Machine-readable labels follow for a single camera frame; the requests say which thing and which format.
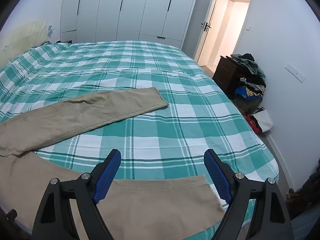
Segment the khaki beige pants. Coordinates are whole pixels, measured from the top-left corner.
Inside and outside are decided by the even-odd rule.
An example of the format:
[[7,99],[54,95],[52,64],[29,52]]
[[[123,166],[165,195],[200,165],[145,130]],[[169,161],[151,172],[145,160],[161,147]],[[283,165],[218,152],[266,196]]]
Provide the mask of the khaki beige pants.
[[[1,123],[1,204],[28,229],[52,178],[76,179],[108,148],[91,130],[167,107],[154,87],[89,93]],[[204,176],[115,180],[98,204],[115,239],[185,239],[217,224],[224,210]]]

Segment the red bag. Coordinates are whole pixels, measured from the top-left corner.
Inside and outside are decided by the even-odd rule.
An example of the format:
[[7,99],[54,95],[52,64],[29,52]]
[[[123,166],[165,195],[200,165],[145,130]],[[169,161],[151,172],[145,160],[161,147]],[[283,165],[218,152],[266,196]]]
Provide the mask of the red bag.
[[261,127],[259,126],[257,119],[253,115],[247,115],[245,117],[245,120],[248,122],[251,129],[253,129],[255,134],[262,133]]

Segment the white shopping bag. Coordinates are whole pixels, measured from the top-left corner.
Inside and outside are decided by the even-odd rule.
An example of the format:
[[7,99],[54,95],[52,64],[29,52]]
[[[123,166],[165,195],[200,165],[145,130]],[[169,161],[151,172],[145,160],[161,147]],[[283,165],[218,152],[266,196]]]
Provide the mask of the white shopping bag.
[[274,122],[264,107],[259,108],[252,116],[257,121],[262,133],[265,133],[274,127]]

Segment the pile of dark clothes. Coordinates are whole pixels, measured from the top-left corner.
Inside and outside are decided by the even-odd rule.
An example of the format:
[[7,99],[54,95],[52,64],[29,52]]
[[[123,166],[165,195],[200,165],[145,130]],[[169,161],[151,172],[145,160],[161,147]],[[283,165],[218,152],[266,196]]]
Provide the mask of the pile of dark clothes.
[[250,53],[232,54],[228,59],[236,65],[230,82],[230,96],[243,115],[252,114],[262,103],[266,75]]

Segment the teal white plaid bedsheet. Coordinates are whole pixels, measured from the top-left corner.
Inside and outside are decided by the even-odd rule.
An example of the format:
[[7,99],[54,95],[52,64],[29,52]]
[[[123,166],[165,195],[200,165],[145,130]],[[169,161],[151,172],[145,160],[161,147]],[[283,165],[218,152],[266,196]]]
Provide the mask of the teal white plaid bedsheet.
[[[1,69],[1,120],[88,93],[149,87],[166,108],[91,131],[107,155],[121,152],[118,179],[207,175],[203,155],[209,148],[249,179],[278,178],[272,153],[229,98],[193,59],[169,45],[114,41],[30,49]],[[86,172],[97,165],[88,157],[82,163]]]

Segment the dark wooden nightstand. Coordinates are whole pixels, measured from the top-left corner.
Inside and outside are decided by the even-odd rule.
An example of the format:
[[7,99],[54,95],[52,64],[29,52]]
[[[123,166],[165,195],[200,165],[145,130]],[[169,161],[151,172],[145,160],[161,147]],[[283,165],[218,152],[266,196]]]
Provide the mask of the dark wooden nightstand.
[[234,92],[239,86],[240,68],[230,59],[220,56],[220,60],[213,75],[214,82],[227,95],[234,98]]

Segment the cream padded headboard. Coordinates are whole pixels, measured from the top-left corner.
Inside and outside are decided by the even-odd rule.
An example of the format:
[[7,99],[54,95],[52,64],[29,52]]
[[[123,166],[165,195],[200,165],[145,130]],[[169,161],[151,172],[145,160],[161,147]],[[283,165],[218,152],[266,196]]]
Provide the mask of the cream padded headboard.
[[1,68],[30,48],[47,41],[48,30],[44,20],[33,21],[1,35]]

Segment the white open door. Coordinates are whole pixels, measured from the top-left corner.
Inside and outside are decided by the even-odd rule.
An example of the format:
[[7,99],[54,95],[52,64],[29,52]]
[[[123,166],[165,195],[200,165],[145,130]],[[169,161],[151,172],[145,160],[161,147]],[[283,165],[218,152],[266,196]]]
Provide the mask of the white open door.
[[197,43],[194,60],[199,66],[206,66],[213,51],[229,0],[210,0],[201,24],[201,35]]

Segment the white wardrobe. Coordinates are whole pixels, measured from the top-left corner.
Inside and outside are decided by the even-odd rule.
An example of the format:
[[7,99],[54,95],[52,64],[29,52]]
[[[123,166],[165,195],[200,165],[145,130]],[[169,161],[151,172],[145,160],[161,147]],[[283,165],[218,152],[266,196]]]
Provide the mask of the white wardrobe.
[[182,48],[196,0],[62,0],[60,39]]

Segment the white wall switch plate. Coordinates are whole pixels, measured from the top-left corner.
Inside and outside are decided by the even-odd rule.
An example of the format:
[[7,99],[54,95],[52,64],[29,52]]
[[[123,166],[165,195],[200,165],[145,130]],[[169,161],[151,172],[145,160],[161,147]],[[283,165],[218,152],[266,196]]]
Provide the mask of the white wall switch plate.
[[285,69],[290,72],[300,83],[303,83],[305,80],[304,75],[302,75],[295,67],[287,64]]

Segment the wall socket with plug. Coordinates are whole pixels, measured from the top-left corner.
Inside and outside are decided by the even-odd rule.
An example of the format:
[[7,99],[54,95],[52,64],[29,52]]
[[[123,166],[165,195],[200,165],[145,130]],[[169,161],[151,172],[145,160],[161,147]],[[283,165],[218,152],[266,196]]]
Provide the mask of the wall socket with plug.
[[52,36],[52,34],[53,34],[53,26],[52,25],[50,25],[49,27],[48,27],[48,34],[47,34],[47,36],[48,37],[51,37]]

